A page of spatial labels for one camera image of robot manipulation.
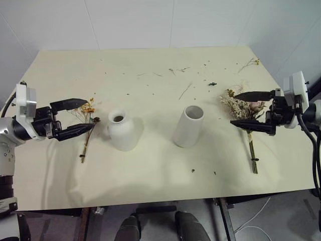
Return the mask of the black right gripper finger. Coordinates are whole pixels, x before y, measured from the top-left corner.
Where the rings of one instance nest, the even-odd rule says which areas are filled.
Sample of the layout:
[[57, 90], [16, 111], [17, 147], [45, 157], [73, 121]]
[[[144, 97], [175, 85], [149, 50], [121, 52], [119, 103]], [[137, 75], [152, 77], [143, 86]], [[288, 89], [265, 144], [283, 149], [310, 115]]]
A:
[[251, 91], [234, 96], [235, 99], [242, 101], [270, 101], [273, 98], [273, 91]]
[[248, 132], [262, 132], [268, 135], [275, 135], [276, 134], [276, 126], [261, 123], [258, 120], [232, 120], [230, 123], [238, 128], [246, 130]]

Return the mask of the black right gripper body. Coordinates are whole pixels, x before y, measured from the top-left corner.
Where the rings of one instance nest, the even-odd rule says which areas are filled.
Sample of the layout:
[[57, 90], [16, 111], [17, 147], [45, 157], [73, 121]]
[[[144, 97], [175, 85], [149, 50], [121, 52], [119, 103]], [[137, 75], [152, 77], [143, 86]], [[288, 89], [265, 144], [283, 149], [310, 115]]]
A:
[[281, 96], [281, 89], [271, 91], [273, 101], [266, 112], [265, 123], [269, 126], [266, 132], [269, 135], [276, 134], [276, 127], [285, 126], [292, 129], [297, 125], [293, 106], [288, 105], [284, 96]]

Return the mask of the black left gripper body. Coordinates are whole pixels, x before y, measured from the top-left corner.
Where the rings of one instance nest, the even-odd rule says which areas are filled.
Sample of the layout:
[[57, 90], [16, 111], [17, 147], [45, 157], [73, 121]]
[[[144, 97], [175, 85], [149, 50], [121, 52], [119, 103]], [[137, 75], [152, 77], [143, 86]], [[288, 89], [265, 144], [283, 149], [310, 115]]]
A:
[[60, 121], [56, 120], [58, 112], [48, 106], [36, 109], [33, 128], [40, 137], [59, 139], [62, 131]]

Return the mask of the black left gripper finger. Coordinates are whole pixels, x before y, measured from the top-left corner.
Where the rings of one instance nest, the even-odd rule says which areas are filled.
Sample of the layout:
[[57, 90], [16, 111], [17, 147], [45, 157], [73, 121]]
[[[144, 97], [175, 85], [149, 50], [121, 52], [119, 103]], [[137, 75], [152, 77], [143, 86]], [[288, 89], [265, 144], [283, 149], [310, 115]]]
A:
[[56, 101], [50, 103], [50, 107], [53, 114], [57, 114], [59, 111], [62, 110], [73, 110], [78, 109], [79, 107], [87, 104], [88, 101], [79, 98], [70, 98], [66, 100]]
[[69, 126], [64, 130], [56, 131], [53, 134], [53, 138], [58, 141], [64, 141], [67, 139], [75, 138], [80, 136], [94, 128], [94, 124], [76, 124], [73, 126]]

